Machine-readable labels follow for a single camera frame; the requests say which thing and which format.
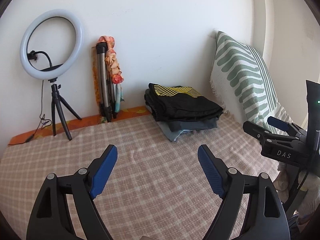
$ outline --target pink plaid fabric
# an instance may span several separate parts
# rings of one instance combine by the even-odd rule
[[[257,176],[277,175],[277,162],[260,155],[259,142],[226,114],[217,129],[193,131],[170,142],[151,115],[105,123],[8,147],[0,162],[0,210],[15,232],[26,238],[29,216],[47,174],[73,174],[100,157],[109,144],[118,160],[101,195],[94,200],[114,240],[202,239],[220,206],[197,159],[207,144],[228,167]],[[232,238],[241,229],[248,198],[243,198]],[[85,239],[72,196],[70,214]]]

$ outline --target ring light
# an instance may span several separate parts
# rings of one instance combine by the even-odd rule
[[[67,59],[67,61],[64,64],[62,64],[60,67],[55,68],[54,70],[51,70],[51,71],[41,71],[33,67],[28,60],[27,49],[28,49],[29,39],[32,33],[34,32],[34,30],[41,23],[55,17],[64,18],[73,25],[76,31],[76,44],[70,57]],[[75,62],[76,58],[79,56],[82,42],[83,42],[83,28],[80,20],[73,13],[63,9],[55,9],[55,10],[47,11],[44,14],[40,15],[38,18],[36,18],[30,24],[30,26],[27,28],[26,32],[23,35],[21,45],[20,45],[20,60],[21,60],[22,66],[24,70],[34,78],[38,78],[42,80],[54,79],[62,75],[63,73],[65,73],[71,67],[71,65]]]

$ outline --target plaid bedsheet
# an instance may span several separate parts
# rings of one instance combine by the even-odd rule
[[[193,131],[170,142],[152,116],[105,123],[49,136],[7,148],[0,162],[0,210],[21,237],[26,238],[29,216],[47,174],[73,174],[100,157],[108,144],[118,160],[101,195],[94,200],[114,240],[202,239],[221,203],[197,159],[207,144],[228,167],[248,175],[277,175],[277,162],[260,155],[258,141],[245,134],[226,114],[218,128]],[[248,196],[231,238],[241,229]],[[74,228],[85,239],[72,196],[68,196]]]

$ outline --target blue rubber pad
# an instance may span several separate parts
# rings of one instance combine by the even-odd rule
[[[226,192],[223,189],[222,176],[220,175],[217,168],[214,166],[212,160],[202,146],[198,148],[198,160],[205,176],[207,177],[212,191],[215,194],[219,195],[220,198],[224,198]]]
[[[289,131],[289,126],[286,122],[281,121],[281,120],[274,118],[272,116],[268,117],[268,124],[280,129],[281,131],[284,131],[284,132]]]
[[[92,199],[95,199],[97,195],[102,193],[116,164],[117,158],[118,151],[117,148],[113,146],[92,179],[92,188],[89,193]]]

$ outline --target gloved hand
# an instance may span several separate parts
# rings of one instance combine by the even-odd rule
[[[278,171],[280,172],[273,182],[276,190],[278,191],[279,198],[282,202],[287,201],[289,197],[288,174],[286,172],[285,166],[285,163],[279,163]],[[299,183],[302,182],[305,174],[305,171],[300,172],[298,178]],[[299,212],[297,226],[300,232],[305,228],[320,203],[320,178],[312,173],[309,173],[301,187],[301,190],[306,191],[307,194],[301,202],[300,206],[297,208],[297,211]]]

